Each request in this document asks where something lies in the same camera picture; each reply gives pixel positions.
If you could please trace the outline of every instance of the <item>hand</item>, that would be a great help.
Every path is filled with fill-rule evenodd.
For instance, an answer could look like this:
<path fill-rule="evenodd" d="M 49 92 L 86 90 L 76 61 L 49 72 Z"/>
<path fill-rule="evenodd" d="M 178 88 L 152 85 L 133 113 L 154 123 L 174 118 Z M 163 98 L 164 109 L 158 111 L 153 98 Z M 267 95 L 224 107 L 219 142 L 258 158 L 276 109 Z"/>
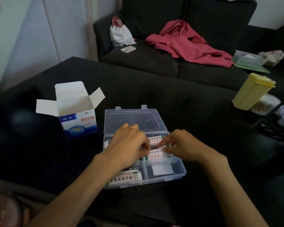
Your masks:
<path fill-rule="evenodd" d="M 101 153 L 106 158 L 120 163 L 120 171 L 130 167 L 135 161 L 147 156 L 151 149 L 149 139 L 137 124 L 121 126 L 109 146 Z"/>
<path fill-rule="evenodd" d="M 164 152 L 172 154 L 188 162 L 198 162 L 204 164 L 205 160 L 209 157 L 223 156 L 219 152 L 205 145 L 192 134 L 186 130 L 176 129 L 170 135 L 163 138 L 158 144 L 158 147 L 162 147 L 166 144 L 171 144 L 171 147 L 163 149 Z"/>

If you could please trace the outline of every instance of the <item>pink jacket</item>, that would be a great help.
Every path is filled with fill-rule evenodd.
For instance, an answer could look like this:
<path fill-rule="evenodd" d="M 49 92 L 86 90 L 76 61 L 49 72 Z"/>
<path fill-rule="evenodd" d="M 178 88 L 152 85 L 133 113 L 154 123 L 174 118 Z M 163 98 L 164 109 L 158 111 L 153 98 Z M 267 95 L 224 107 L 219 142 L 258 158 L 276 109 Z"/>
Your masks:
<path fill-rule="evenodd" d="M 168 22 L 159 35 L 152 34 L 146 38 L 148 45 L 167 51 L 174 58 L 183 58 L 197 64 L 232 67 L 232 56 L 208 45 L 184 20 Z"/>

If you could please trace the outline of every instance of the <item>black table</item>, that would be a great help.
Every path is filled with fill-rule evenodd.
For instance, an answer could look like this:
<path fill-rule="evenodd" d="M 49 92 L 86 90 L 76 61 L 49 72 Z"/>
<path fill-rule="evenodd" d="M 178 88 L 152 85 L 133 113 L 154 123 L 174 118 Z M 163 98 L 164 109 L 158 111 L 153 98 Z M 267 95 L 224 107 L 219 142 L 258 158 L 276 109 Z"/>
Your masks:
<path fill-rule="evenodd" d="M 88 93 L 101 87 L 106 98 L 96 108 L 99 135 L 68 142 L 59 120 L 36 114 L 35 107 L 36 99 L 56 100 L 55 84 L 72 81 L 83 81 Z M 260 117 L 234 108 L 236 93 L 72 57 L 0 94 L 0 179 L 59 194 L 102 150 L 105 109 L 146 104 L 158 110 L 170 132 L 186 129 L 226 155 L 270 226 L 284 226 L 284 189 L 257 172 L 284 150 L 284 143 L 257 133 Z M 187 175 L 180 180 L 102 191 L 90 212 L 113 219 L 127 213 L 183 226 L 224 225 L 202 169 L 184 165 Z"/>

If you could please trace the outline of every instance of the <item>left hand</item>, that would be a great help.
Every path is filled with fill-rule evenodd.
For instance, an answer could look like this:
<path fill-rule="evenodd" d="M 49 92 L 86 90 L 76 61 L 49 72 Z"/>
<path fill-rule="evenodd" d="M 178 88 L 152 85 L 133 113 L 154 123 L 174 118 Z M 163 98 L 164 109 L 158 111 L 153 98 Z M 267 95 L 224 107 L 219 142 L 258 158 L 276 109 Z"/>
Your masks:
<path fill-rule="evenodd" d="M 109 146 L 100 153 L 107 159 L 120 163 L 120 171 L 130 167 L 140 158 L 150 153 L 151 145 L 143 131 L 139 131 L 137 124 L 129 126 L 128 123 L 119 128 Z"/>

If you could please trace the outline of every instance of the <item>sofa armrest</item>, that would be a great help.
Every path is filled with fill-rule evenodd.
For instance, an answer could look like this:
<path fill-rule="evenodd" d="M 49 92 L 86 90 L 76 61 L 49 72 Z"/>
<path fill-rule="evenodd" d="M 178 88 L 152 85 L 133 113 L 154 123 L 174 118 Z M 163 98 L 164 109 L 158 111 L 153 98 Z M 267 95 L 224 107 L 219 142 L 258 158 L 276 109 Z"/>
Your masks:
<path fill-rule="evenodd" d="M 101 61 L 102 57 L 108 53 L 110 50 L 112 50 L 113 44 L 110 41 L 110 34 L 109 29 L 111 27 L 111 21 L 114 16 L 118 16 L 118 18 L 121 18 L 121 11 L 117 11 L 114 13 L 111 13 L 110 15 L 96 21 L 94 23 L 94 32 L 96 35 L 97 42 L 100 47 L 100 52 L 98 51 L 98 60 Z"/>

